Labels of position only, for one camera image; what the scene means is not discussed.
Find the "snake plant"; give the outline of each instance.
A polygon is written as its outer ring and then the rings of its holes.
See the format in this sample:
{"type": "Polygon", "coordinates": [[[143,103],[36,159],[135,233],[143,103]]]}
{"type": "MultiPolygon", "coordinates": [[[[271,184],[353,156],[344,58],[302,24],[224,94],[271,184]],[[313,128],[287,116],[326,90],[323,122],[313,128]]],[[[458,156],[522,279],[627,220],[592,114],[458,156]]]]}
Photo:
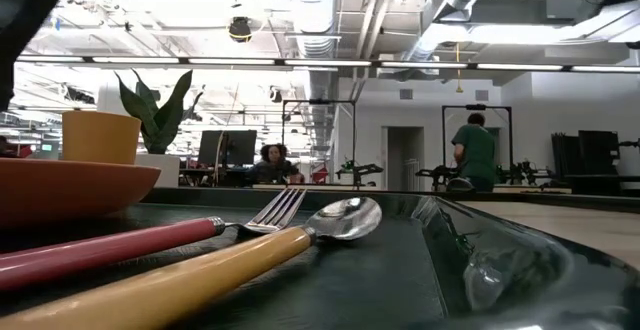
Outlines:
{"type": "Polygon", "coordinates": [[[188,110],[183,110],[184,96],[191,88],[193,70],[190,70],[180,77],[169,100],[158,108],[153,91],[145,85],[135,70],[132,71],[138,78],[135,92],[131,91],[116,74],[120,82],[120,99],[129,115],[142,121],[140,132],[149,154],[164,154],[178,135],[178,126],[182,120],[193,114],[202,93],[196,96],[188,110]]]}

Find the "person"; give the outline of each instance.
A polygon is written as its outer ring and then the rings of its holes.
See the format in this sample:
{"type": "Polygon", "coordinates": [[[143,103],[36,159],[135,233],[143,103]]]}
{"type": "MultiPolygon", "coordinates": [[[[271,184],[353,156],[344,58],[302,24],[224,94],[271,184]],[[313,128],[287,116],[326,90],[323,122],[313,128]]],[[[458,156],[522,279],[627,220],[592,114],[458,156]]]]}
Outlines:
{"type": "Polygon", "coordinates": [[[260,150],[262,160],[249,170],[250,176],[258,183],[285,184],[302,182],[298,168],[286,160],[287,147],[282,144],[265,145],[260,150]]]}
{"type": "Polygon", "coordinates": [[[495,141],[484,128],[485,119],[480,113],[469,115],[467,125],[462,126],[451,141],[458,163],[459,176],[467,178],[478,192],[492,192],[495,183],[495,141]]]}
{"type": "Polygon", "coordinates": [[[0,136],[0,157],[4,158],[17,158],[16,155],[9,152],[9,142],[4,136],[0,136]]]}

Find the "green shirt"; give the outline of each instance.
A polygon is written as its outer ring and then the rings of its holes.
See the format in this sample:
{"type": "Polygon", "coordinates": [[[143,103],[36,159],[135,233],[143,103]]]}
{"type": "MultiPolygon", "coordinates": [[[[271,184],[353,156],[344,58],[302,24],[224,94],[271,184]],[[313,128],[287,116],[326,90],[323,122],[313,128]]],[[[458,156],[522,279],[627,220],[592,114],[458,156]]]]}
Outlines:
{"type": "Polygon", "coordinates": [[[495,140],[485,128],[464,125],[451,142],[464,146],[461,177],[479,177],[495,182],[495,140]]]}

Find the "red fork handle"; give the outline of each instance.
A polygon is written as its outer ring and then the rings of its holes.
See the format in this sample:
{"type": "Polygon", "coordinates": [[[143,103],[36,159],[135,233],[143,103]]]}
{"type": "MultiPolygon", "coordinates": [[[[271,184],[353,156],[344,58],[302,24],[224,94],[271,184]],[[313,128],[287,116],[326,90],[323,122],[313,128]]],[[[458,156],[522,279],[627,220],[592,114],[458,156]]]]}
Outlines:
{"type": "Polygon", "coordinates": [[[2,254],[0,291],[190,244],[224,229],[214,217],[2,254]]]}

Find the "yellow spoon handle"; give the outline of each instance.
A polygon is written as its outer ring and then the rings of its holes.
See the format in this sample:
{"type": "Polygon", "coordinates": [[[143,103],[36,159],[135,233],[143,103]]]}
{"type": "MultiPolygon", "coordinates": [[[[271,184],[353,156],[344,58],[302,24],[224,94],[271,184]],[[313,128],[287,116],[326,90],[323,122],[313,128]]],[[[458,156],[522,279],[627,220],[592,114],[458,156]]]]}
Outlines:
{"type": "Polygon", "coordinates": [[[159,329],[309,248],[294,227],[0,319],[0,329],[159,329]]]}

